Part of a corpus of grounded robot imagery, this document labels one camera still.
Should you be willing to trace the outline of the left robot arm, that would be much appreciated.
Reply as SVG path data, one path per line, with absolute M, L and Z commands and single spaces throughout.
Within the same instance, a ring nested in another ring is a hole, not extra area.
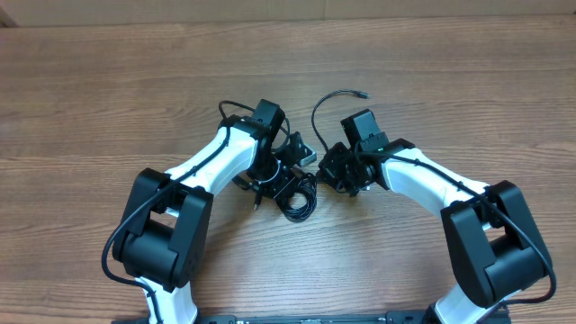
M 292 168 L 316 158 L 276 103 L 261 100 L 249 116 L 224 115 L 215 138 L 188 161 L 138 174 L 102 253 L 122 263 L 128 277 L 107 264 L 104 273 L 143 290 L 149 314 L 142 322 L 197 322 L 190 283 L 203 258 L 214 197 L 246 172 L 251 181 L 245 187 L 258 198 L 288 198 L 298 186 Z

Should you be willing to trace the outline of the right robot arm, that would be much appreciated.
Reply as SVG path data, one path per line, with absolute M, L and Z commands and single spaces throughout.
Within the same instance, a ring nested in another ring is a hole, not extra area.
M 319 177 L 340 193 L 372 184 L 402 194 L 438 217 L 455 287 L 426 310 L 389 311 L 393 323 L 509 323 L 517 293 L 548 277 L 553 264 L 521 190 L 509 181 L 489 185 L 440 166 L 405 139 L 390 141 L 374 114 L 341 122 L 348 143 L 329 149 Z

